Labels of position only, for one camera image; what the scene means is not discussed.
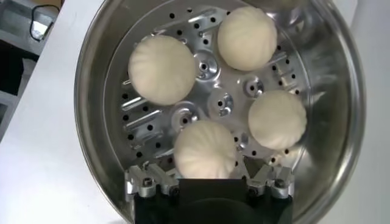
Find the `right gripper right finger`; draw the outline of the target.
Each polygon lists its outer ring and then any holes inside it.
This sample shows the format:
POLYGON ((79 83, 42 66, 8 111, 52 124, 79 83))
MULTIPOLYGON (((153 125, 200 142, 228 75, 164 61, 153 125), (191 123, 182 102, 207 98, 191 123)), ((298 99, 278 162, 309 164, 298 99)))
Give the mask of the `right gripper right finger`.
POLYGON ((266 164, 262 159, 244 157, 244 170, 247 172, 246 183, 256 196, 269 191, 273 198, 294 197, 294 175, 292 169, 266 164))

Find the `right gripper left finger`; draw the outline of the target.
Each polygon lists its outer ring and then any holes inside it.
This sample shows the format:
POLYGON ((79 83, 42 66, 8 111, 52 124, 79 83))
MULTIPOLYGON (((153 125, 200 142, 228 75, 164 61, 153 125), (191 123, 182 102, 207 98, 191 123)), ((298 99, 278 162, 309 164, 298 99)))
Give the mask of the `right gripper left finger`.
POLYGON ((134 196, 152 198, 158 193, 176 198, 180 194, 176 168, 164 171, 156 163, 130 166, 124 172, 125 200, 130 203, 134 196))

